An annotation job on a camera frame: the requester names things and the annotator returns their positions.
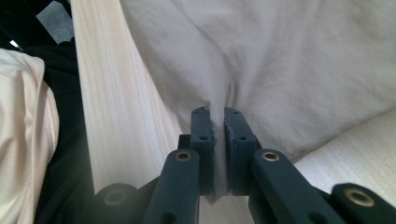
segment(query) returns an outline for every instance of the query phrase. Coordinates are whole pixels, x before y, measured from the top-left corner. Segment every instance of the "white fabric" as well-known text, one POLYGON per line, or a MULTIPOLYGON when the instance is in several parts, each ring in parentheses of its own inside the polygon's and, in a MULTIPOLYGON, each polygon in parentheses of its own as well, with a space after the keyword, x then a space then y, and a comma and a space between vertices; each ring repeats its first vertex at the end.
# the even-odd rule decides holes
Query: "white fabric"
POLYGON ((0 223, 33 223, 59 118, 44 62, 0 49, 0 223))
POLYGON ((396 207, 396 109, 333 139, 295 166, 313 185, 355 183, 396 207))
POLYGON ((396 106, 396 2, 123 0, 164 103, 190 129, 210 107, 225 192, 223 107, 297 161, 396 106))

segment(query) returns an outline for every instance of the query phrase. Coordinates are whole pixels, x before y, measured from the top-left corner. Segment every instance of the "screw hole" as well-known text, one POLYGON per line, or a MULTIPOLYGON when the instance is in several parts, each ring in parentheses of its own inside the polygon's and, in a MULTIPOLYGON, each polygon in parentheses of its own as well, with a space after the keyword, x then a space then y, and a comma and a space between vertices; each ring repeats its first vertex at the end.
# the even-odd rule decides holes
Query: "screw hole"
POLYGON ((176 154, 176 159, 178 161, 189 161, 191 159, 191 154, 187 152, 179 152, 176 154))
POLYGON ((121 189, 110 191, 105 197, 105 204, 115 206, 121 204, 126 199, 126 193, 121 189))
POLYGON ((163 213, 161 215, 161 223, 162 224, 172 224, 172 223, 175 223, 176 220, 177 220, 177 218, 176 218, 175 214, 173 214, 173 213, 168 212, 168 213, 163 213))
POLYGON ((279 161, 279 156, 273 152, 264 152, 262 153, 262 158, 267 161, 279 161))
POLYGON ((309 220, 315 224, 326 224, 327 220, 321 213, 312 212, 308 214, 309 220))
POLYGON ((350 201, 360 206, 372 207, 375 204, 374 199, 370 195, 359 189, 346 189, 345 195, 350 201))

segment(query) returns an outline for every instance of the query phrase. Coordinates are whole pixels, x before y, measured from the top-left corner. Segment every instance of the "wrinkled fabric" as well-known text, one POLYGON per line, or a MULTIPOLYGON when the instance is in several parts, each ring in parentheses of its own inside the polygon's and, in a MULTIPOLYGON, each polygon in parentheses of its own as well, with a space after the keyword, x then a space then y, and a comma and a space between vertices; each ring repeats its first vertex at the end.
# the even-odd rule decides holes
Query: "wrinkled fabric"
POLYGON ((0 49, 0 223, 33 223, 58 141, 55 99, 39 58, 0 49))
POLYGON ((396 2, 123 0, 139 53, 182 130, 206 105, 226 191, 223 107, 295 161, 396 105, 396 2))

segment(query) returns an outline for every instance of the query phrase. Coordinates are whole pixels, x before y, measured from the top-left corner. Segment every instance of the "cloth fold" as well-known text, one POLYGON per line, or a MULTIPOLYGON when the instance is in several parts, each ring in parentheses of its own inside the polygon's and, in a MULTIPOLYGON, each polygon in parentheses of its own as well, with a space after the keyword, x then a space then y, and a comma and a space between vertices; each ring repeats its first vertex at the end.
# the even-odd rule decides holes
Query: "cloth fold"
POLYGON ((44 62, 0 49, 0 222, 33 223, 59 118, 44 62))

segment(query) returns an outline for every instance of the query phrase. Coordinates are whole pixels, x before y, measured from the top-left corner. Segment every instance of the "black fabric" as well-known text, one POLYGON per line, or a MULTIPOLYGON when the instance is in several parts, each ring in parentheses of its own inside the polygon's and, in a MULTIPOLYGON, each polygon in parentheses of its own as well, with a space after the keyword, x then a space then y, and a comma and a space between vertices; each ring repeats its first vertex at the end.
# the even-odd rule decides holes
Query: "black fabric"
POLYGON ((47 168, 35 223, 76 223, 93 198, 76 48, 68 42, 24 52, 44 60, 44 80, 54 93, 60 119, 58 146, 47 168))

